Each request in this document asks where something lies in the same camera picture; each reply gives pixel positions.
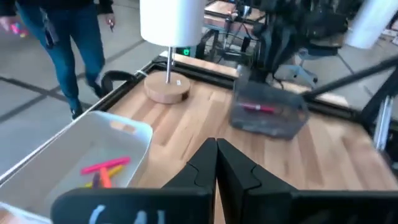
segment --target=white lampshade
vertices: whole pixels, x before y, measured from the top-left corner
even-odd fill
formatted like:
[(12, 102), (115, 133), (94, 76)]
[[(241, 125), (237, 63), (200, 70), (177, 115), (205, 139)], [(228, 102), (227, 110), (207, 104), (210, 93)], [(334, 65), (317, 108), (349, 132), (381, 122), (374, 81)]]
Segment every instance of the white lampshade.
[(205, 0), (140, 0), (142, 38), (165, 47), (199, 44), (205, 5)]
[(398, 0), (365, 1), (347, 33), (345, 43), (360, 49), (370, 49), (397, 10)]

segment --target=wooden table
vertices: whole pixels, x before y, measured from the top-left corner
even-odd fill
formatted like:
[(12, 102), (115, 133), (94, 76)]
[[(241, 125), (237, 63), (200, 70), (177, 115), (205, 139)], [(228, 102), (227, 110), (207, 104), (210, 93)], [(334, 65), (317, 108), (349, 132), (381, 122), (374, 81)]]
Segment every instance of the wooden table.
[[(175, 59), (236, 76), (233, 68), (183, 55), (176, 55)], [(216, 137), (227, 139), (252, 160), (298, 189), (398, 189), (395, 177), (360, 125), (311, 114), (308, 123), (291, 141), (252, 134), (229, 125), (229, 90), (195, 81), (192, 84), (188, 100), (177, 105), (162, 105), (146, 97), (141, 82), (109, 110), (146, 122), (154, 129), (148, 168), (138, 184), (132, 187), (162, 187), (180, 171), (206, 138)], [(285, 88), (297, 92), (306, 90), (288, 83)], [(347, 104), (340, 96), (324, 94), (320, 98), (339, 105)], [(14, 217), (5, 216), (6, 220), (0, 223), (17, 223)], [(219, 193), (215, 223), (224, 223)]]
[[(228, 15), (231, 13), (231, 11), (233, 11), (234, 7), (235, 7), (235, 4), (230, 3), (230, 2), (215, 1), (215, 2), (211, 3), (210, 5), (208, 5), (205, 8), (205, 10)], [(250, 14), (250, 16), (248, 16), (247, 19), (256, 20), (256, 19), (260, 18), (262, 15), (264, 15), (263, 12), (259, 11), (258, 9), (253, 9), (252, 13)], [(224, 30), (225, 19), (221, 18), (221, 17), (205, 15), (205, 25), (218, 28), (219, 30)], [(251, 33), (253, 30), (253, 26), (250, 24), (245, 24), (245, 26), (248, 29), (248, 31)], [(238, 31), (239, 27), (240, 27), (239, 33), (246, 35), (246, 30), (243, 26), (241, 26), (240, 22), (234, 22), (231, 26), (231, 31), (236, 32), (236, 31)]]

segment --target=gray floor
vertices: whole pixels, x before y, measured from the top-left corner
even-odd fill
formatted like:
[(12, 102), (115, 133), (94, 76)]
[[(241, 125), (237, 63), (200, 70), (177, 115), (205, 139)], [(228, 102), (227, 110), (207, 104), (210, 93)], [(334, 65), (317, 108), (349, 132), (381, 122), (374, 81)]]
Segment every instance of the gray floor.
[[(135, 72), (165, 50), (140, 36), (139, 1), (115, 0), (117, 26), (112, 33), (100, 17), (107, 70)], [(70, 122), (68, 105), (54, 75), (53, 65), (33, 38), (18, 39), (0, 33), (0, 174), (45, 142)], [(86, 87), (84, 65), (74, 47), (80, 100), (87, 106), (98, 99)], [(303, 66), (319, 76), (319, 85), (374, 65), (398, 53), (398, 47), (380, 42), (372, 50), (344, 47), (338, 57), (304, 61)], [(388, 73), (364, 80), (336, 93), (362, 108)]]

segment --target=white tray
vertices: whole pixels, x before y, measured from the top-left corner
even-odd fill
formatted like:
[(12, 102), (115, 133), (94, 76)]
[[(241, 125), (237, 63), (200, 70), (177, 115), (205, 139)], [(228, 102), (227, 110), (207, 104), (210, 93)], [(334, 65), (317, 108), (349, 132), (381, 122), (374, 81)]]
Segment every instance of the white tray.
[(112, 178), (113, 187), (127, 187), (145, 171), (152, 134), (148, 124), (90, 112), (0, 186), (0, 202), (49, 217), (59, 195), (93, 179), (93, 174), (80, 175), (81, 168), (129, 156), (130, 163)]

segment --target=person's leg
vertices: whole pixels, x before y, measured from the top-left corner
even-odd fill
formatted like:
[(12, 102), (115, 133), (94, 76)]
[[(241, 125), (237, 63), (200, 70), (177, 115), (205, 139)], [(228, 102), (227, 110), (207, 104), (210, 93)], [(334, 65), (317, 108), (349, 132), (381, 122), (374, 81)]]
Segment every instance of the person's leg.
[(34, 6), (17, 5), (19, 14), (30, 33), (36, 36), (50, 55), (57, 74), (57, 79), (63, 94), (67, 97), (72, 113), (77, 116), (82, 113), (78, 100), (78, 86), (75, 75), (75, 58), (73, 56), (68, 20), (62, 12), (51, 12), (49, 18), (53, 22), (57, 35), (60, 39), (58, 45), (53, 49), (45, 47), (45, 36), (43, 32), (43, 21), (40, 9)]
[(71, 36), (86, 65), (87, 84), (101, 98), (103, 93), (96, 80), (104, 67), (105, 58), (95, 5), (74, 10), (72, 23)]

